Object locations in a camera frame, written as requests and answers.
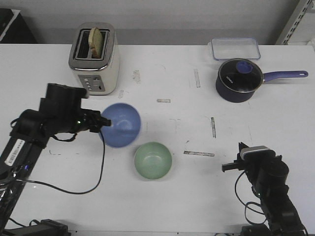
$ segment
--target saucepan handle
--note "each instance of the saucepan handle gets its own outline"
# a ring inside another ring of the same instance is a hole
[[[264,82],[274,80],[277,78],[298,78],[307,77],[309,74],[305,70],[292,70],[292,71],[274,71],[269,73],[264,73]]]

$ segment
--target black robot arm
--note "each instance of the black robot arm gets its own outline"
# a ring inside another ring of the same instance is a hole
[[[31,174],[50,137],[84,130],[97,133],[102,126],[111,125],[111,120],[103,118],[99,111],[81,109],[81,99],[85,97],[84,88],[48,84],[39,111],[25,110],[15,120],[0,157],[0,234],[25,185],[18,179],[27,179]]]
[[[287,193],[285,184],[289,173],[282,156],[265,146],[248,147],[239,144],[239,153],[233,163],[222,165],[222,171],[244,170],[253,193],[260,199],[261,209],[266,216],[271,235],[304,236],[305,227]]]

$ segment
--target table surface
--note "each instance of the table surface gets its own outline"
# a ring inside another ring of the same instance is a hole
[[[25,109],[38,109],[47,83],[79,86],[68,66],[70,47],[0,45],[0,149],[9,139],[10,122]],[[311,46],[259,46],[261,59],[256,63],[263,72],[306,70],[309,76],[265,83],[243,103],[227,102],[216,92],[221,62],[213,60],[207,46],[120,45],[119,49],[116,89],[108,96],[83,99],[82,107],[103,111],[117,102],[134,106],[142,121],[139,137],[127,147],[106,147],[103,179],[94,192],[73,196],[28,183],[12,218],[23,224],[49,218],[90,235],[92,231],[240,232],[247,224],[244,207],[234,195],[240,172],[223,173],[221,165],[236,159],[238,143],[244,142],[283,155],[290,168],[288,195],[309,233],[315,233]],[[136,149],[149,141],[163,143],[172,153],[172,168],[159,180],[142,178],[134,167]],[[50,140],[30,179],[70,191],[88,190],[98,180],[101,155],[102,143],[94,133],[81,132],[72,143]],[[245,177],[238,192],[244,202],[258,200]],[[252,221],[263,221],[260,215],[248,215]]]

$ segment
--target barcode label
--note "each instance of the barcode label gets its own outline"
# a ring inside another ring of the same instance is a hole
[[[25,141],[22,139],[18,139],[15,142],[15,145],[13,146],[10,154],[8,155],[7,159],[5,160],[5,164],[7,164],[8,166],[12,166],[16,157],[19,155],[23,145],[24,145]]]

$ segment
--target wall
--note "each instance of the wall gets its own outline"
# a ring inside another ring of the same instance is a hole
[[[40,43],[72,43],[84,22],[108,22],[120,44],[207,44],[255,37],[274,44],[298,0],[1,0]]]

